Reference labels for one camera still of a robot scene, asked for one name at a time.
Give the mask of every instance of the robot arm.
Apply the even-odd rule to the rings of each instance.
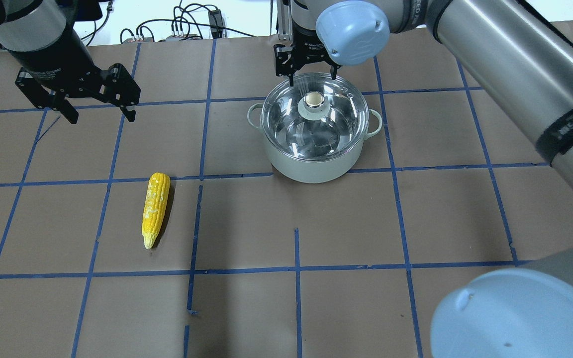
[[[36,108],[72,124],[78,113],[67,97],[109,102],[133,122],[141,88],[122,64],[94,66],[72,25],[54,0],[0,0],[0,43],[23,66],[14,83]]]
[[[425,22],[573,189],[573,44],[525,0],[292,0],[291,14],[290,79],[309,59],[303,26],[339,66],[382,49],[378,22],[391,33]],[[430,335],[439,358],[573,357],[573,249],[452,292]]]
[[[363,63],[425,22],[573,188],[573,44],[526,0],[292,0],[290,13],[276,67],[291,81],[305,63]]]

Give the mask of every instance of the black cable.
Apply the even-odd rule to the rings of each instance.
[[[189,7],[190,7],[190,6],[196,6],[196,8],[189,10]],[[216,23],[216,16],[214,16],[213,14],[210,13],[211,10],[210,10],[207,6],[202,5],[202,4],[197,4],[196,2],[192,2],[191,4],[185,6],[185,8],[183,9],[183,11],[182,11],[182,13],[180,14],[180,16],[183,17],[183,15],[184,15],[185,13],[187,13],[187,14],[189,14],[189,16],[191,17],[191,19],[192,19],[194,22],[196,22],[196,19],[193,18],[193,16],[191,15],[191,12],[192,12],[192,11],[197,11],[198,9],[203,9],[203,8],[204,8],[205,10],[207,10],[207,16],[211,16],[211,17],[213,18],[213,20],[214,20],[213,22]],[[196,28],[198,29],[198,33],[200,34],[200,36],[201,36],[202,38],[204,38],[204,37],[202,36],[202,32],[200,31],[200,27],[196,26]]]
[[[174,20],[181,23],[181,29],[182,29],[182,21],[181,20],[184,20],[185,23],[187,24],[187,32],[185,33],[185,36],[189,36],[189,34],[191,32],[191,23],[196,23],[196,19],[190,13],[187,13],[187,14],[193,20],[193,22],[189,22],[189,21],[185,20],[185,18],[182,16],[177,16],[174,19]],[[200,38],[204,39],[204,37],[202,36],[202,31],[200,30],[200,27],[196,26],[196,29],[198,30],[198,35],[200,36]]]
[[[105,12],[105,19],[103,20],[103,23],[100,25],[100,27],[96,27],[96,21],[94,22],[94,31],[85,35],[84,37],[81,38],[81,40],[87,39],[88,37],[92,37],[88,43],[86,44],[86,47],[89,46],[92,41],[94,40],[94,36],[96,36],[96,34],[105,26],[105,24],[107,23],[107,21],[109,20],[109,13],[111,12],[111,3],[110,5],[107,6],[107,12]]]
[[[94,36],[96,36],[96,32],[97,32],[97,29],[96,29],[96,21],[95,21],[94,22],[94,31],[91,33],[91,38],[88,41],[88,43],[86,44],[86,47],[88,47],[92,43],[92,41],[94,40]]]
[[[132,32],[132,30],[130,30],[130,29],[123,29],[123,30],[121,31],[121,36],[120,36],[121,43],[123,43],[123,33],[124,33],[125,31],[129,32],[130,35],[132,35],[132,38],[134,38],[134,32]]]
[[[180,18],[184,20],[185,17],[183,16],[183,14],[184,14],[184,12],[181,12]],[[189,12],[187,14],[191,18],[191,20],[194,23],[196,23],[196,19],[193,17],[193,14],[190,14]],[[200,35],[200,37],[204,39],[204,37],[202,36],[202,31],[200,30],[200,27],[196,26],[196,29],[198,30],[198,34]],[[189,34],[189,32],[191,32],[191,25],[189,25],[189,23],[187,23],[187,34]]]
[[[152,34],[152,42],[156,42],[156,40],[154,39],[154,32],[152,31],[152,29],[150,29],[145,25],[141,26],[141,38],[145,39],[145,36],[143,35],[143,27],[145,27],[145,29],[147,29],[150,32],[150,34]]]
[[[141,23],[140,25],[138,25],[136,28],[139,28],[139,27],[141,27],[141,26],[143,26],[143,25],[145,25],[145,24],[147,24],[147,23],[155,22],[155,21],[169,21],[169,22],[179,21],[179,22],[182,22],[182,23],[190,23],[191,25],[207,26],[207,27],[210,27],[210,28],[213,28],[213,29],[229,30],[229,31],[232,31],[232,32],[236,32],[237,34],[249,36],[250,38],[255,38],[255,35],[248,34],[248,33],[246,33],[246,32],[242,32],[242,31],[239,31],[239,30],[230,29],[229,27],[217,26],[217,25],[211,25],[211,24],[207,25],[206,23],[189,22],[189,21],[182,20],[182,19],[181,19],[181,20],[176,20],[176,19],[173,20],[173,19],[170,19],[170,18],[153,18],[152,20],[147,20],[147,21],[145,21],[145,22],[142,22],[142,23]]]
[[[176,9],[179,9],[180,11],[183,11],[183,8],[180,6],[174,6],[174,19],[178,18],[179,16],[176,16]],[[178,31],[178,23],[176,21],[171,23],[172,26],[176,26],[176,30]],[[187,33],[189,34],[191,27],[190,25],[187,25]],[[183,29],[183,24],[180,24],[180,32],[184,32],[185,29]]]

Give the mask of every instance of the light blue cap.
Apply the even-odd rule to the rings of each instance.
[[[315,30],[337,64],[354,66],[377,55],[388,42],[388,18],[370,2],[347,0],[327,7]]]
[[[432,317],[436,358],[573,358],[573,286],[512,268],[480,276]]]

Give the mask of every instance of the pot lid knob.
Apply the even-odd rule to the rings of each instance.
[[[330,104],[318,91],[310,91],[297,104],[297,111],[307,120],[321,120],[328,115]]]
[[[324,95],[318,91],[310,91],[304,96],[304,104],[309,108],[320,108],[324,104]]]

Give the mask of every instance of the blue tape grid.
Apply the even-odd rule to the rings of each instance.
[[[510,224],[507,222],[507,216],[505,215],[505,208],[503,208],[503,201],[501,199],[501,193],[498,190],[498,184],[496,183],[496,177],[494,175],[494,168],[492,165],[492,161],[489,158],[489,153],[487,152],[487,146],[485,143],[485,139],[483,137],[483,132],[481,131],[481,126],[479,124],[479,117],[477,116],[477,111],[475,109],[475,104],[473,102],[473,96],[470,93],[470,88],[468,88],[468,80],[466,79],[466,73],[464,73],[464,67],[461,65],[459,60],[457,60],[457,67],[459,67],[459,74],[461,75],[461,79],[464,82],[464,88],[466,89],[466,96],[468,97],[468,104],[470,105],[470,111],[473,115],[473,119],[475,120],[475,127],[477,129],[477,133],[479,134],[479,141],[481,147],[483,148],[483,155],[486,159],[487,171],[489,172],[489,177],[492,181],[492,187],[494,188],[494,194],[496,196],[496,203],[498,204],[498,209],[501,213],[501,219],[503,220],[503,228],[505,229],[505,236],[507,237],[507,243],[510,247],[510,252],[512,253],[512,260],[514,260],[514,264],[516,265],[519,261],[519,258],[516,254],[516,249],[513,246],[512,242],[512,233],[510,231]]]
[[[134,61],[134,66],[132,68],[132,75],[136,72],[136,65],[138,62],[138,57],[140,53],[140,44],[137,45],[136,49],[136,59]],[[209,127],[209,107],[212,102],[233,102],[233,101],[245,101],[245,100],[264,100],[264,97],[241,97],[241,98],[228,98],[228,99],[211,99],[211,87],[213,83],[213,69],[214,69],[214,58],[216,53],[216,40],[213,41],[212,49],[211,49],[211,63],[209,65],[209,83],[207,86],[207,98],[205,100],[171,100],[171,101],[164,101],[164,102],[144,102],[141,103],[139,106],[157,106],[157,105],[168,105],[168,104],[189,104],[189,103],[205,103],[205,117],[204,117],[204,126],[203,126],[203,134],[202,134],[202,147],[200,153],[200,172],[197,176],[188,176],[188,177],[172,177],[171,179],[174,181],[178,180],[209,180],[209,179],[232,179],[232,178],[248,178],[248,177],[269,177],[273,175],[273,173],[244,173],[244,174],[225,174],[225,175],[205,175],[204,174],[204,161],[205,161],[205,148],[206,148],[206,141],[207,141],[207,132]],[[316,267],[301,267],[300,265],[300,242],[299,242],[299,231],[298,229],[295,230],[295,265],[293,267],[271,267],[271,268],[248,268],[248,269],[207,269],[207,270],[196,270],[195,269],[195,261],[197,256],[197,247],[198,247],[198,229],[200,223],[200,205],[202,200],[202,185],[198,188],[198,198],[197,198],[197,207],[196,207],[196,217],[195,217],[195,227],[194,227],[194,237],[193,237],[193,248],[191,253],[191,269],[189,270],[154,270],[154,271],[133,271],[133,272],[94,272],[94,263],[96,261],[96,254],[98,249],[98,238],[102,232],[105,211],[107,209],[107,202],[109,201],[109,195],[112,183],[123,183],[123,182],[135,182],[135,181],[148,181],[149,178],[128,178],[128,179],[114,179],[114,168],[116,166],[116,157],[118,155],[118,150],[120,147],[120,138],[122,134],[122,129],[124,125],[125,118],[121,116],[121,121],[118,129],[118,134],[116,136],[116,143],[114,146],[114,154],[113,160],[111,164],[111,168],[109,171],[109,177],[107,179],[89,179],[89,180],[64,180],[64,181],[34,181],[34,182],[26,182],[27,172],[30,167],[30,163],[32,161],[32,156],[34,155],[34,150],[36,149],[36,144],[41,139],[43,134],[47,132],[52,125],[55,124],[53,122],[48,129],[46,129],[43,134],[41,134],[41,129],[43,128],[43,124],[45,122],[47,111],[45,109],[0,109],[0,113],[15,113],[15,112],[27,112],[27,111],[43,111],[43,115],[41,117],[41,122],[39,124],[39,128],[36,132],[36,136],[34,139],[34,145],[30,150],[30,154],[27,160],[27,164],[25,166],[25,170],[23,172],[23,177],[20,182],[18,183],[0,183],[0,187],[5,186],[14,186],[17,187],[16,197],[14,198],[13,206],[9,214],[9,218],[6,223],[6,228],[4,230],[4,234],[0,241],[0,255],[2,253],[7,232],[9,230],[10,224],[13,220],[14,211],[18,204],[19,197],[21,195],[22,189],[24,186],[42,186],[42,185],[84,185],[84,184],[96,184],[96,183],[104,183],[107,185],[107,191],[105,193],[105,198],[103,202],[102,211],[100,214],[100,219],[98,223],[97,229],[97,236],[94,243],[93,254],[91,257],[90,265],[88,272],[61,272],[61,273],[48,273],[48,274],[0,274],[0,279],[20,279],[20,278],[86,278],[86,287],[84,289],[84,295],[82,298],[82,304],[80,308],[80,314],[78,317],[77,322],[77,330],[75,333],[75,340],[73,342],[73,348],[71,356],[75,358],[77,355],[77,347],[78,347],[78,340],[80,337],[80,331],[82,327],[82,322],[85,315],[86,310],[86,303],[87,297],[89,294],[90,283],[93,277],[123,277],[123,276],[169,276],[169,275],[187,275],[189,276],[189,287],[188,287],[188,297],[187,297],[187,309],[191,312],[191,306],[193,302],[193,283],[195,275],[204,275],[204,274],[246,274],[246,273],[264,273],[264,272],[294,272],[295,273],[295,290],[296,290],[296,339],[297,339],[297,354],[298,358],[302,357],[302,302],[301,302],[301,292],[300,292],[300,273],[302,271],[307,270],[363,270],[363,269],[404,269],[406,270],[407,274],[407,284],[409,288],[409,300],[411,303],[411,310],[412,310],[412,320],[413,326],[415,331],[415,338],[416,338],[416,345],[417,351],[420,358],[423,358],[423,349],[421,347],[421,337],[419,331],[419,324],[418,324],[418,316],[416,310],[416,304],[414,299],[414,287],[412,285],[412,272],[413,268],[454,268],[454,267],[510,267],[512,265],[522,265],[523,263],[527,263],[528,261],[521,261],[518,259],[516,251],[512,247],[512,237],[509,230],[509,224],[507,222],[507,217],[505,216],[505,209],[503,208],[502,199],[500,196],[500,192],[498,190],[498,185],[496,185],[496,179],[494,175],[494,168],[518,168],[518,167],[531,167],[531,166],[547,166],[546,163],[509,163],[509,164],[501,164],[496,165],[491,163],[489,158],[489,154],[487,152],[487,147],[485,144],[485,140],[482,134],[482,130],[479,125],[479,120],[475,111],[475,105],[472,100],[471,91],[473,90],[482,90],[482,88],[470,88],[468,86],[468,81],[464,74],[463,68],[460,63],[458,63],[460,75],[463,81],[463,88],[442,88],[442,89],[413,89],[413,90],[382,90],[382,78],[380,75],[380,68],[378,64],[377,58],[374,58],[375,62],[375,70],[376,76],[378,80],[378,91],[365,91],[363,95],[379,95],[380,96],[380,104],[382,105],[382,117],[384,120],[384,133],[386,136],[386,144],[388,149],[388,156],[390,162],[390,168],[369,168],[369,169],[356,169],[350,170],[349,173],[385,173],[390,172],[392,175],[393,180],[393,188],[395,192],[395,205],[398,213],[398,220],[400,223],[400,231],[402,236],[402,247],[404,249],[404,263],[402,264],[389,264],[389,265],[338,265],[338,266],[316,266]],[[384,95],[385,94],[394,94],[394,93],[422,93],[422,92],[439,92],[439,91],[464,91],[466,96],[468,97],[469,105],[471,108],[471,112],[473,114],[473,118],[475,120],[475,126],[477,129],[477,133],[479,135],[480,144],[482,146],[484,156],[486,158],[485,165],[461,165],[461,166],[436,166],[436,167],[396,167],[395,161],[393,158],[393,153],[391,150],[391,142],[390,142],[390,134],[388,130],[388,120],[386,117],[386,106],[384,103]],[[86,109],[86,108],[109,108],[112,107],[109,104],[98,104],[98,105],[90,105],[90,106],[77,106],[77,109]],[[495,190],[496,201],[500,209],[500,213],[502,216],[503,224],[505,227],[505,233],[507,236],[507,240],[510,245],[510,249],[512,252],[512,261],[487,261],[487,262],[466,262],[466,263],[412,263],[407,247],[407,240],[405,237],[405,227],[404,227],[404,216],[403,216],[403,209],[402,209],[402,202],[400,200],[399,190],[398,190],[398,181],[396,178],[397,172],[404,172],[404,171],[418,171],[418,170],[465,170],[465,169],[487,169],[489,175],[491,177],[491,181],[493,184],[493,188]],[[189,336],[190,336],[190,326],[185,326],[184,331],[184,357],[187,357],[189,351]]]

